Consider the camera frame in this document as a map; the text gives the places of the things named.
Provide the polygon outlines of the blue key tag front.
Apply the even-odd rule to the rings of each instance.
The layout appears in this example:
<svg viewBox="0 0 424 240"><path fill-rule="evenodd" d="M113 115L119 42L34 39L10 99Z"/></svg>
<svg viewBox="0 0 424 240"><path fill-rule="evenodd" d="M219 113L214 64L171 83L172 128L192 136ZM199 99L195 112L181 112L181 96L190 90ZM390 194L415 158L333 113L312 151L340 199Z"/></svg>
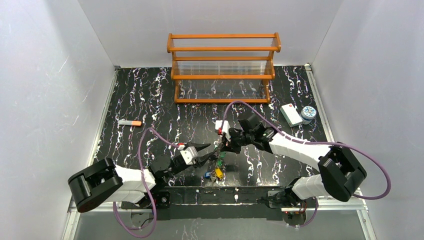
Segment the blue key tag front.
<svg viewBox="0 0 424 240"><path fill-rule="evenodd" d="M206 178L206 179L211 179L211 176L212 176L212 173L211 172L206 172L205 174L204 174L204 177Z"/></svg>

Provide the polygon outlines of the cluster of tagged keys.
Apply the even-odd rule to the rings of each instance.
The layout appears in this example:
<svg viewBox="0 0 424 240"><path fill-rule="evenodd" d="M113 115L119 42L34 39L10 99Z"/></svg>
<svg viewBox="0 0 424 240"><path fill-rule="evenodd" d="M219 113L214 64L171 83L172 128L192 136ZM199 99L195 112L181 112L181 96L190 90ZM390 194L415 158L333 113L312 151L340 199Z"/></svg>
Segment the cluster of tagged keys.
<svg viewBox="0 0 424 240"><path fill-rule="evenodd" d="M223 179L224 179L224 177L225 177L225 174L224 174L224 176L223 176L223 178L222 179L220 179L220 178L217 178L216 177L216 175L215 175L215 169L216 168L219 168L219 169L221 169L222 170L222 172L224 173L224 171L223 171L223 165L224 165L224 163L223 163L223 158L225 157L225 152L221 152L221 150L222 150L222 148L223 148L223 144L222 143L220 143L218 146L216 146L215 147L215 149L214 149L214 151L217 151L217 152L219 152L220 153L220 159L218 159L218 160L216 160L216 161L209 161L209 164L208 164L208 169L207 169L207 171L206 172L211 172L211 179L206 179L205 177L204 177L204 175L205 175L205 173L204 173L204 175L203 175L203 177L206 179L206 180L209 180L209 181L211 181L211 182L217 182L217 181L222 181Z"/></svg>

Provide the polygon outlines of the yellow key tag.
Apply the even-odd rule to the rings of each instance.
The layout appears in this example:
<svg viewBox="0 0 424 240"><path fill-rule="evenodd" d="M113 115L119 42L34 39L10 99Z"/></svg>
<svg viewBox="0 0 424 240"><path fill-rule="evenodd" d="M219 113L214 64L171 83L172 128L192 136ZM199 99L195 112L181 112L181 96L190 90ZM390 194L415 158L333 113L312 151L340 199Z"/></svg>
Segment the yellow key tag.
<svg viewBox="0 0 424 240"><path fill-rule="evenodd" d="M214 170L214 173L215 173L215 176L216 176L218 179L222 179L222 178L224 177L224 173L222 172L222 170L221 170L220 168L216 168L216 169Z"/></svg>

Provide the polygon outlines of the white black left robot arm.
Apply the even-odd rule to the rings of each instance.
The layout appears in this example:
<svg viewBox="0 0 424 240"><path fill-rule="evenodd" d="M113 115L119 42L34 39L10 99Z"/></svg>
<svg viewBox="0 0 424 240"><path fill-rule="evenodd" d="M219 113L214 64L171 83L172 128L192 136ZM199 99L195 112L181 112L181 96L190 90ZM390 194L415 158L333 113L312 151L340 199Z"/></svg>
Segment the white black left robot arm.
<svg viewBox="0 0 424 240"><path fill-rule="evenodd" d="M77 211L89 212L103 203L129 202L140 204L148 194L162 189L174 176L186 169L201 168L209 161L216 161L219 153L214 150L203 156L199 151L208 143L181 144L179 153L163 169L151 165L143 169L130 169L104 158L73 174L68 180Z"/></svg>

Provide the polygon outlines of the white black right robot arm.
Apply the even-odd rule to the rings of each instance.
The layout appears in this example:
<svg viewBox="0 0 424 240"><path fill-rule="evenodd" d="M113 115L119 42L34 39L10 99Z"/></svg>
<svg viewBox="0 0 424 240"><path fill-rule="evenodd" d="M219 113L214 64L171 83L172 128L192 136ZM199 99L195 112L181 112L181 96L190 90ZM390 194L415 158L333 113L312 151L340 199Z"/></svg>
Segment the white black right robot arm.
<svg viewBox="0 0 424 240"><path fill-rule="evenodd" d="M270 154L289 157L304 163L318 173L294 179L284 190L263 198L281 206L295 206L313 197L331 196L347 202L354 195L367 172L352 151L340 145L315 144L294 136L285 136L271 127L244 131L230 128L220 132L222 152L239 154L241 148L253 145Z"/></svg>

